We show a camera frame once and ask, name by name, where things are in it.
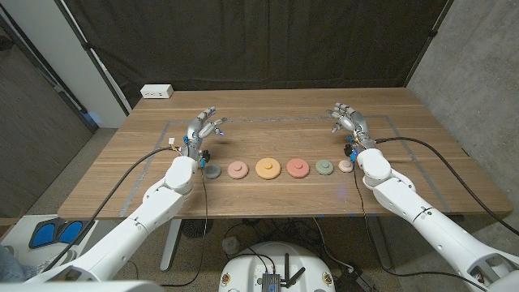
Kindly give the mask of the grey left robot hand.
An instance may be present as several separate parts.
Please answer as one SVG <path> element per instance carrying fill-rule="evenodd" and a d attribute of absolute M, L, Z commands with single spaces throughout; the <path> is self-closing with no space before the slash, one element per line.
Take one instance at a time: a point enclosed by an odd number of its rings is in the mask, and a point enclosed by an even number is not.
<path fill-rule="evenodd" d="M 181 154 L 198 161 L 202 157 L 201 144 L 203 139 L 212 133 L 222 135 L 219 126 L 227 121 L 227 118 L 210 121 L 209 119 L 216 113 L 216 108 L 210 107 L 202 111 L 194 118 L 187 127 L 187 133 L 183 137 L 184 145 L 181 147 Z"/>

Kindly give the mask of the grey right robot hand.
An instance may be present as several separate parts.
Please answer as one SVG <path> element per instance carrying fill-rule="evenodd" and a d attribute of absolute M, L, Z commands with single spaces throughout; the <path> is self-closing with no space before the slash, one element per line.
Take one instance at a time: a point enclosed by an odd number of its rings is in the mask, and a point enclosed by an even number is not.
<path fill-rule="evenodd" d="M 345 129 L 353 135 L 355 143 L 360 147 L 375 148 L 375 141 L 370 136 L 367 121 L 357 110 L 337 102 L 333 109 L 327 109 L 326 112 L 336 120 L 332 133 Z"/>

